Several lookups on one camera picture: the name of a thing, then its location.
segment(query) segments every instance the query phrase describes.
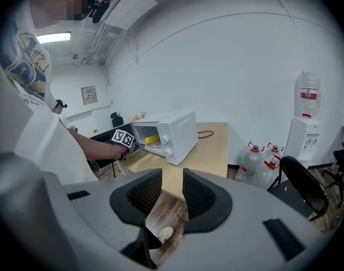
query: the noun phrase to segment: microwave knob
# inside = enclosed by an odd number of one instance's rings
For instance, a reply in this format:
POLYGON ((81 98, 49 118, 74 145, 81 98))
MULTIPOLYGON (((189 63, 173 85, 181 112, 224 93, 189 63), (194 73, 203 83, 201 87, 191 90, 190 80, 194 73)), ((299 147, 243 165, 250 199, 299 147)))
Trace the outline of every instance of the microwave knob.
POLYGON ((169 139, 168 136, 163 135, 163 136, 161 137, 161 142, 162 142, 162 143, 167 144, 169 141, 170 141, 170 139, 169 139))
POLYGON ((167 149, 165 150, 165 155, 166 155, 167 157, 172 156, 172 150, 170 150, 169 148, 167 148, 167 149))

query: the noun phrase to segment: air conditioner unit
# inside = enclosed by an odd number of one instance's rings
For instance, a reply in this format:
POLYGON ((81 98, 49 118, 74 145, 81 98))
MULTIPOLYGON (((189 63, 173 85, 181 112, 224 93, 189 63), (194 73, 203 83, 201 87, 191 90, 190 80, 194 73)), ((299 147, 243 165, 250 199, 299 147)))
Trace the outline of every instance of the air conditioner unit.
POLYGON ((108 25, 129 29, 155 5, 156 0, 111 0, 111 5, 102 20, 108 25))

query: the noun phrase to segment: black and white square marker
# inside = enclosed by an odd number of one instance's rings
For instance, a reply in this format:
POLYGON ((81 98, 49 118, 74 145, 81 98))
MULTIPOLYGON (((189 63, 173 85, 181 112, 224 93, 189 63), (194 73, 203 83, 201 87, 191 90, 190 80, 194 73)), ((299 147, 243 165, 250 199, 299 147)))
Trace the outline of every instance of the black and white square marker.
POLYGON ((133 144, 134 136, 124 130, 117 129, 112 137, 113 142, 120 143, 128 148, 133 144))

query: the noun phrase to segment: white shoe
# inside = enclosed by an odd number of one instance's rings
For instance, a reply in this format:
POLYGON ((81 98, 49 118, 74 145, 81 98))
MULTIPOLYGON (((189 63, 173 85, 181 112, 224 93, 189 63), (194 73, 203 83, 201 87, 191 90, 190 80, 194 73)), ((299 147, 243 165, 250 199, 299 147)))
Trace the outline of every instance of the white shoe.
POLYGON ((160 231, 156 237, 163 244, 163 243, 165 243, 166 240, 171 238, 172 235, 173 235, 173 228, 171 226, 168 226, 168 227, 162 229, 162 231, 160 231))

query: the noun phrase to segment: black pants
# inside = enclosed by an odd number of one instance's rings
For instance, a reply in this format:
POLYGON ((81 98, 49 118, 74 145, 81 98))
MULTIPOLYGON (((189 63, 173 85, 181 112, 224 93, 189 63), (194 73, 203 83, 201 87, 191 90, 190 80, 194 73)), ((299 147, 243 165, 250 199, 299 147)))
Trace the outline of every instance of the black pants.
POLYGON ((129 258, 144 266, 156 269, 157 265, 150 258, 148 250, 158 249, 162 246, 162 243, 146 227, 143 229, 143 233, 144 242, 138 246, 137 250, 129 258))

